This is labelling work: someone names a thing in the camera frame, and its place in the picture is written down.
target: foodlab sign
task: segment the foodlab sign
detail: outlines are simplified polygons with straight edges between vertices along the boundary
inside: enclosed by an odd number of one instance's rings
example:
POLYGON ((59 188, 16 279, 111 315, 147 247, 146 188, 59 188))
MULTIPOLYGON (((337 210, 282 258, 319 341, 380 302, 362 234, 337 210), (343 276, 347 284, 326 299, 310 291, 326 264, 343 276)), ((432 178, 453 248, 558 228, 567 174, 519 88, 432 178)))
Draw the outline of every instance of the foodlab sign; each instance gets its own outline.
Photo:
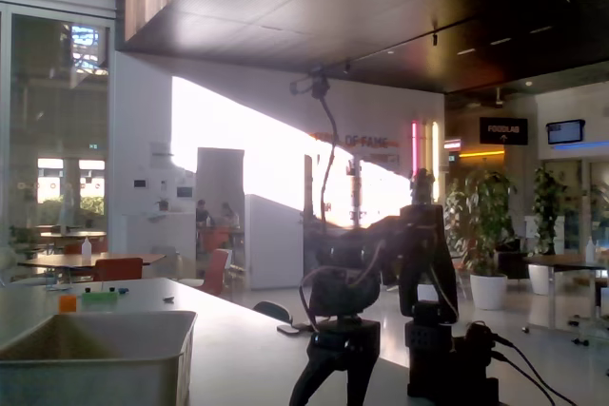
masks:
POLYGON ((528 122, 522 118, 480 118, 481 145, 528 145, 528 122))

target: ceiling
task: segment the ceiling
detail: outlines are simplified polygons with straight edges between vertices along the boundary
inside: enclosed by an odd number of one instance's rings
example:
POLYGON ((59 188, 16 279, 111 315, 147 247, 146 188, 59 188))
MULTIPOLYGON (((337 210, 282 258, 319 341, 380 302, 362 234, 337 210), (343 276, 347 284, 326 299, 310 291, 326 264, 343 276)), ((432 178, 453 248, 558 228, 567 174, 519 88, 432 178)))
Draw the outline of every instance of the ceiling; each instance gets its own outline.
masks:
POLYGON ((609 60, 607 30, 609 0, 173 0, 125 49, 462 93, 609 60))
POLYGON ((593 85, 609 81, 609 62, 599 62, 589 66, 569 68, 540 76, 522 78, 496 87, 482 87, 463 92, 453 92, 446 96, 448 109, 461 109, 466 106, 499 107, 497 100, 497 87, 500 89, 501 100, 510 100, 554 92, 570 87, 593 85))

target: table leg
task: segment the table leg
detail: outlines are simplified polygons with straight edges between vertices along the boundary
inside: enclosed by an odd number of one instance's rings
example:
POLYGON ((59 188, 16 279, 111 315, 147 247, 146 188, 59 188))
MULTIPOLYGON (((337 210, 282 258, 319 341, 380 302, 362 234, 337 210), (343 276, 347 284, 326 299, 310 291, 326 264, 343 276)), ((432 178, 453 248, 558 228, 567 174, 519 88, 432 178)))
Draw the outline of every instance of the table leg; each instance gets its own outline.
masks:
POLYGON ((590 275, 590 320, 594 320, 597 318, 597 272, 595 270, 588 270, 588 273, 590 275))
POLYGON ((556 287, 554 266, 548 266, 548 329, 556 329, 556 287))

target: blue light strip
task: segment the blue light strip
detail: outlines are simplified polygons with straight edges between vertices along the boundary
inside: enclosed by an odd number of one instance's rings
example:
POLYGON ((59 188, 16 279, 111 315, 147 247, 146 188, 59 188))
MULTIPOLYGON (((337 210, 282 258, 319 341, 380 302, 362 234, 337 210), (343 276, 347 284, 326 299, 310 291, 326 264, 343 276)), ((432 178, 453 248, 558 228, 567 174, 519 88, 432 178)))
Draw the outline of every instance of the blue light strip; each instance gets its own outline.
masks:
POLYGON ((573 143, 571 145, 555 145, 554 149, 581 149, 583 147, 609 146, 609 142, 573 143))

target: sunlight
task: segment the sunlight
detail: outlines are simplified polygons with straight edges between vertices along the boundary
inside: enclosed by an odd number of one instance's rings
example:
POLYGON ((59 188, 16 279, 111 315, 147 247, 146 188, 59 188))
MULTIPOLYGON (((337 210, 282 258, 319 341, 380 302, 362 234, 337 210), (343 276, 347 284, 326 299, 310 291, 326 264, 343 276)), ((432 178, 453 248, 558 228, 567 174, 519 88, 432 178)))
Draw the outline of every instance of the sunlight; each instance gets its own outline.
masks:
MULTIPOLYGON (((254 109, 179 77, 172 79, 171 154, 175 165, 197 171, 199 147, 241 149, 244 192, 303 210, 305 155, 312 159, 313 211, 320 218, 320 198, 330 145, 254 109)), ((324 200, 326 219, 351 227, 353 156, 337 147, 324 200)), ((363 199, 369 225, 400 213, 410 200, 409 181, 384 168, 362 162, 363 199)))

